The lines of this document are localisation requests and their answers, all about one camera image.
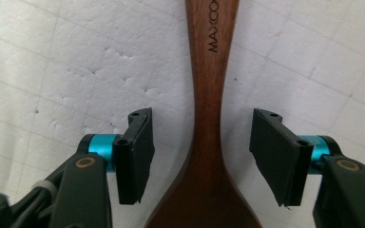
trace wood grain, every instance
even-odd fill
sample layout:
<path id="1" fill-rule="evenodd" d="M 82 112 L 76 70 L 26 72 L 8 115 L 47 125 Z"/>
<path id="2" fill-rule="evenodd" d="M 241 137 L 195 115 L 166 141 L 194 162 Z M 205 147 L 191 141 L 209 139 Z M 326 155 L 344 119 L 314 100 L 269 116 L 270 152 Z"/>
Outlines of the wood grain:
<path id="1" fill-rule="evenodd" d="M 260 227 L 221 153 L 221 98 L 239 0 L 186 0 L 195 91 L 187 159 L 145 227 Z"/>

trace tiled surface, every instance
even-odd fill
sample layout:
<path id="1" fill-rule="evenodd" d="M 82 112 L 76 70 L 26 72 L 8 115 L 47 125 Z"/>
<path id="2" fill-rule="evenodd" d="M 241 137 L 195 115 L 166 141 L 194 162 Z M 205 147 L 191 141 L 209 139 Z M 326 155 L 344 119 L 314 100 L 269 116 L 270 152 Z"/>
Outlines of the tiled surface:
<path id="1" fill-rule="evenodd" d="M 193 121 L 183 0 L 0 1 L 0 192 L 21 199 L 87 133 L 123 133 L 154 109 L 157 147 L 143 203 L 115 227 L 143 227 L 181 168 Z M 225 82 L 226 165 L 264 227 L 313 227 L 320 178 L 303 205 L 278 208 L 247 151 L 251 110 L 298 134 L 327 134 L 365 163 L 365 0 L 241 1 Z"/>

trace wooden spatula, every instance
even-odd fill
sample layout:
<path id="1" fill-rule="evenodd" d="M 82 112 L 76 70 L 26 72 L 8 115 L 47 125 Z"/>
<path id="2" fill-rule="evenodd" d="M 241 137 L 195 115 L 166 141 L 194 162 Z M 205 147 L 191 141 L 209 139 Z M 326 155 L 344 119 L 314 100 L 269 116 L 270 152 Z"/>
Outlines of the wooden spatula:
<path id="1" fill-rule="evenodd" d="M 145 227 L 260 227 L 221 153 L 221 97 L 239 0 L 186 0 L 195 90 L 194 137 Z"/>

